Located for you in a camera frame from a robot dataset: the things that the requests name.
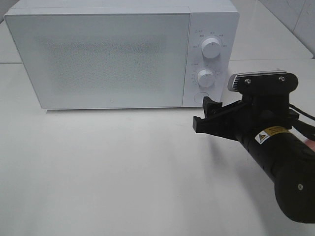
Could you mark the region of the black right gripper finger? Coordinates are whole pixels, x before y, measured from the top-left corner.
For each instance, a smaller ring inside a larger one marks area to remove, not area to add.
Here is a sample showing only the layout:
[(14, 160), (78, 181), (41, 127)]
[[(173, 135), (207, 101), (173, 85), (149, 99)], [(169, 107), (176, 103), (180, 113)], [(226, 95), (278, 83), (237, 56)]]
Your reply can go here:
[(210, 97), (205, 96), (202, 103), (204, 115), (209, 117), (214, 115), (218, 109), (222, 108), (222, 102), (213, 101)]

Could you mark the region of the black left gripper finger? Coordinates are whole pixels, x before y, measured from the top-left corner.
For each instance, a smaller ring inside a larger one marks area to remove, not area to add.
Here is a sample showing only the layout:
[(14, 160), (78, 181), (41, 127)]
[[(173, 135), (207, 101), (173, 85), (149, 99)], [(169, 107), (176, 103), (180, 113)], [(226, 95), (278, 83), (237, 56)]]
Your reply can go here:
[(193, 129), (196, 133), (209, 134), (226, 138), (229, 140), (237, 140), (234, 133), (234, 113), (246, 107), (243, 101), (236, 101), (229, 105), (222, 106), (214, 115), (200, 118), (193, 117)]

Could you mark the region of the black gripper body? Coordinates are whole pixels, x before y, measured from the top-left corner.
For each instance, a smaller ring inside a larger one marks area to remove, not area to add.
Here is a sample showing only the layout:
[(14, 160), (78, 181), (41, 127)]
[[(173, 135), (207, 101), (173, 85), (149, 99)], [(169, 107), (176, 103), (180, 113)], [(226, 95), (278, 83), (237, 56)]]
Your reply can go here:
[(281, 126), (290, 130), (292, 121), (298, 119), (297, 112), (289, 108), (289, 94), (242, 95), (245, 106), (233, 115), (235, 134), (243, 147), (247, 148), (255, 136), (266, 128)]

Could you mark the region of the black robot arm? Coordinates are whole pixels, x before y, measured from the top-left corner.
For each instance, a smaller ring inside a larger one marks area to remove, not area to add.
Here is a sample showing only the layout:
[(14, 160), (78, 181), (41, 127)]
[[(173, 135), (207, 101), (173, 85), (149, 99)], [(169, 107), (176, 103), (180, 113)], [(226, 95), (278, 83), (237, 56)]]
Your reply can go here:
[(289, 95), (249, 96), (223, 106), (203, 98), (205, 117), (193, 118), (196, 133), (238, 141), (274, 183), (289, 219), (315, 221), (315, 153), (291, 133), (306, 124), (289, 108)]

